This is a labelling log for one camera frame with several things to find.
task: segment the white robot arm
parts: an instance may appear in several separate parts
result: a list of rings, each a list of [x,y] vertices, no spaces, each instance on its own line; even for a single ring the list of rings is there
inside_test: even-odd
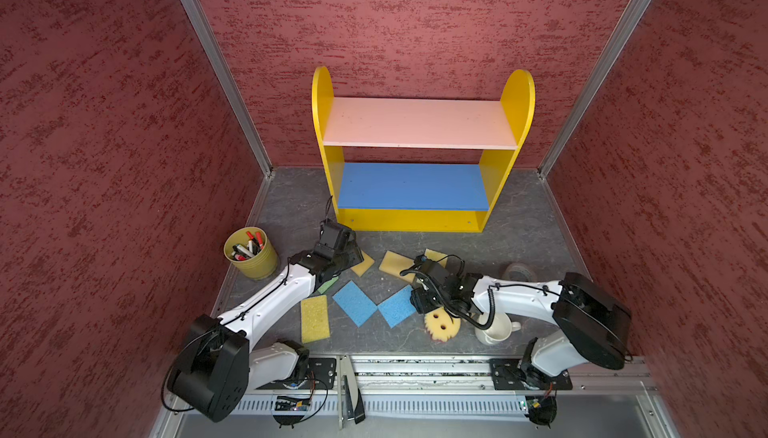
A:
[[[323,225],[315,248],[294,255],[253,297],[216,320],[197,318],[169,370],[169,391],[216,422],[247,390],[303,378],[297,376],[298,345],[254,347],[288,309],[362,261],[352,230],[329,221]],[[421,314],[443,306],[456,318],[487,329],[494,312],[501,311],[558,326],[550,336],[534,338],[520,361],[518,379],[529,388],[544,389],[563,370],[586,361],[609,369],[624,366],[629,311],[580,274],[543,283],[497,280],[462,270],[452,274],[423,255],[401,274],[408,273],[416,274],[411,302]],[[490,318],[479,324],[470,315],[473,311],[489,313]]]

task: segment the sponge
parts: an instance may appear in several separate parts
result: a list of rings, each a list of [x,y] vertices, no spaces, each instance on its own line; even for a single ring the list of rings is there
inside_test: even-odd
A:
[[[390,328],[394,328],[416,312],[411,304],[411,291],[413,288],[405,287],[379,305],[379,311]]]
[[[413,273],[408,273],[404,277],[400,276],[400,271],[406,270],[411,266],[413,266],[413,260],[411,260],[410,258],[404,257],[398,253],[387,251],[386,254],[384,255],[384,259],[382,260],[382,263],[379,265],[379,270],[383,271],[384,273],[390,274],[394,277],[398,277],[401,280],[405,280],[405,281],[408,281],[409,283],[413,283],[413,279],[415,277]]]
[[[355,266],[353,266],[352,271],[354,271],[357,276],[362,276],[363,273],[368,271],[368,268],[370,268],[372,264],[373,264],[373,258],[368,256],[368,253],[363,251],[362,263],[358,263]]]
[[[424,315],[424,326],[433,340],[446,342],[458,334],[462,321],[452,317],[445,308],[440,307]]]
[[[338,303],[348,317],[352,318],[358,327],[362,326],[376,312],[376,305],[358,288],[354,281],[345,284],[339,293],[333,295],[333,300]]]
[[[328,288],[331,288],[335,282],[339,280],[339,277],[333,277],[332,279],[326,281],[323,283],[320,288],[317,289],[317,292],[320,294],[325,294],[326,291],[328,291]]]
[[[448,262],[447,259],[443,260],[447,256],[445,253],[440,253],[439,251],[430,250],[429,248],[424,251],[424,256],[426,256],[428,260],[439,262],[443,268],[446,267],[446,264]]]
[[[328,297],[307,298],[301,301],[301,341],[309,343],[331,338],[328,325]]]

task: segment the metal bracket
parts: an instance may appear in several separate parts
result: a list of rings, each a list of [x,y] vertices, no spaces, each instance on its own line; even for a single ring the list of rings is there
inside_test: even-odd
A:
[[[307,370],[307,373],[309,372],[313,372],[315,378],[325,383],[328,386],[328,390],[332,390],[336,382],[336,358],[313,358],[310,356],[310,368]],[[273,381],[262,386],[259,390],[308,390],[310,386],[311,382],[309,380],[304,380],[299,386],[288,386]]]
[[[491,378],[493,388],[496,391],[530,391],[523,382],[517,379],[513,374],[520,360],[511,358],[491,358],[488,364],[491,365]],[[552,390],[570,391],[574,388],[571,383],[571,376],[567,370],[552,379]]]

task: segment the pen holder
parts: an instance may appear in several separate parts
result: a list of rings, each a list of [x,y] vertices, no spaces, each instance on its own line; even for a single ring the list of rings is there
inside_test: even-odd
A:
[[[251,232],[253,236],[256,236],[256,232],[261,233],[261,237],[264,239],[264,248],[262,248],[255,257],[248,260],[233,260],[232,246],[235,244],[242,244],[245,246],[249,240],[246,232]],[[226,259],[235,265],[245,276],[255,280],[270,276],[277,268],[277,253],[272,246],[272,242],[269,237],[266,236],[264,230],[256,228],[255,226],[242,228],[232,233],[224,243],[224,256],[226,256]]]

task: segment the yellow side panel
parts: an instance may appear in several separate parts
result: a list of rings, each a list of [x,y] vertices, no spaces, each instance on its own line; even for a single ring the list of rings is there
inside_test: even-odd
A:
[[[317,141],[322,144],[322,134],[326,130],[328,117],[333,105],[333,83],[328,68],[318,66],[312,78],[312,118],[315,121]]]
[[[536,103],[536,90],[531,73],[524,69],[515,70],[504,86],[501,102],[520,149],[528,136],[528,130],[531,129]]]
[[[333,196],[333,208],[337,207],[341,180],[344,175],[344,150],[341,146],[325,146],[322,144],[322,134],[326,130],[328,117],[333,106],[333,83],[328,68],[319,66],[312,78],[312,120],[315,124],[317,144],[320,146],[322,166],[326,170],[328,189]]]
[[[536,91],[531,73],[519,69],[511,74],[504,87],[501,102],[509,121],[509,127],[518,141],[518,149],[485,150],[480,157],[480,174],[491,210],[496,205],[498,196],[502,193],[502,188],[504,188],[504,183],[507,181],[514,161],[528,136],[528,130],[531,129],[536,103]],[[490,212],[478,212],[481,230],[484,229],[490,215]]]
[[[336,216],[341,224],[358,232],[477,233],[481,231],[476,212],[342,208]]]

